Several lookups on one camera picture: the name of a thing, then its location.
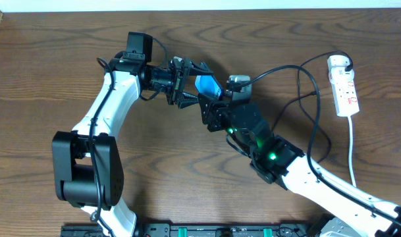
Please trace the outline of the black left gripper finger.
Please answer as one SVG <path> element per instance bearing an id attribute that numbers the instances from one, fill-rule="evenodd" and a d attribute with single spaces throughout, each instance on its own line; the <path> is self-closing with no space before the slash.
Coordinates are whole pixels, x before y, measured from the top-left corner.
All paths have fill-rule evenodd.
<path id="1" fill-rule="evenodd" d="M 186 67 L 188 76 L 214 75 L 214 72 L 204 62 L 196 63 L 190 58 L 186 58 Z"/>
<path id="2" fill-rule="evenodd" d="M 187 92 L 182 92 L 180 93 L 178 98 L 178 108 L 183 109 L 191 105 L 195 105 L 198 102 L 199 102 L 198 97 L 196 95 Z"/>

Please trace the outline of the blue screen Galaxy smartphone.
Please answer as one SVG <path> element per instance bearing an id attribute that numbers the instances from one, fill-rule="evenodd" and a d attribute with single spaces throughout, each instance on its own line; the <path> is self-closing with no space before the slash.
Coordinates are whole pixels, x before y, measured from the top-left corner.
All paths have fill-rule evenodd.
<path id="1" fill-rule="evenodd" d="M 201 94 L 220 99 L 223 95 L 223 87 L 213 75 L 196 76 L 195 87 Z"/>

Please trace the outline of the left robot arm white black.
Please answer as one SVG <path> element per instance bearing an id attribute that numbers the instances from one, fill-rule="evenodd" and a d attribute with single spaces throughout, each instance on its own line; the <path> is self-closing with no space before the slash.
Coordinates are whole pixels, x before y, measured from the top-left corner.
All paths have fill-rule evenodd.
<path id="1" fill-rule="evenodd" d="M 102 88 L 85 117 L 70 132 L 58 131 L 52 140 L 55 191 L 59 200 L 90 214 L 106 236 L 133 236 L 136 214 L 122 199 L 124 172 L 117 137 L 132 104 L 141 92 L 164 93 L 170 105 L 196 104 L 195 95 L 184 91 L 195 76 L 199 93 L 221 97 L 222 87 L 205 63 L 188 58 L 164 59 L 151 64 L 155 38 L 129 32 L 126 49 L 109 62 L 97 61 L 104 71 Z"/>

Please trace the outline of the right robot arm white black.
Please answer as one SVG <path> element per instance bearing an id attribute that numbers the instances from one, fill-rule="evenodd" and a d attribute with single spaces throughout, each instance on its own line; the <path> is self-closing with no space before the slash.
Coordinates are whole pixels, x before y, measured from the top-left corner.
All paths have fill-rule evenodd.
<path id="1" fill-rule="evenodd" d="M 208 130 L 225 130 L 266 183 L 312 200 L 360 236 L 401 236 L 401 206 L 361 191 L 274 135 L 257 105 L 202 93 L 198 99 Z"/>

